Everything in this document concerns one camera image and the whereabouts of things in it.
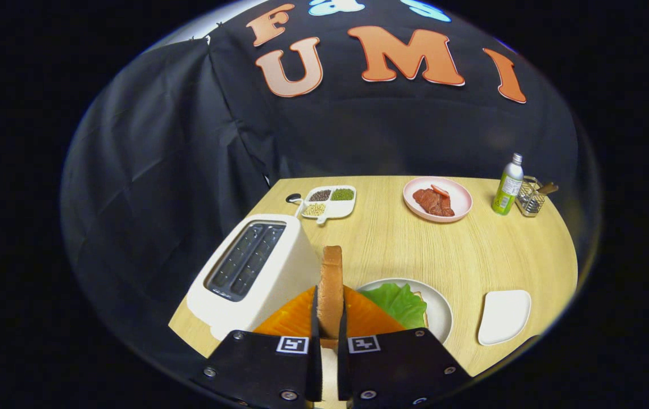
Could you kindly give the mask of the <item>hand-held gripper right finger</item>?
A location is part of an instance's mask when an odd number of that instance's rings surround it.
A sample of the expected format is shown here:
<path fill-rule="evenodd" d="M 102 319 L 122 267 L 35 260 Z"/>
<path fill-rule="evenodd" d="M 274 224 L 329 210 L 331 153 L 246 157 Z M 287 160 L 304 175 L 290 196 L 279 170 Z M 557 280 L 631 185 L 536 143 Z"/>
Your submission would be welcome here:
<path fill-rule="evenodd" d="M 337 395 L 348 408 L 430 408 L 473 378 L 427 328 L 356 336 L 364 314 L 346 297 L 337 348 Z"/>

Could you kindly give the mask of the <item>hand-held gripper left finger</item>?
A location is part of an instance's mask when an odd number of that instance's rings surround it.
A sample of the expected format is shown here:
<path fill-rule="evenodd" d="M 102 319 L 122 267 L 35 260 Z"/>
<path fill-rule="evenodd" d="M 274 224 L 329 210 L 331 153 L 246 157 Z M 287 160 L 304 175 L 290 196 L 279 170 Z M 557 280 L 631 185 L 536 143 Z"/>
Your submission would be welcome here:
<path fill-rule="evenodd" d="M 317 295 L 314 287 L 309 337 L 231 331 L 192 375 L 192 383 L 230 407 L 314 407 L 323 389 Z"/>

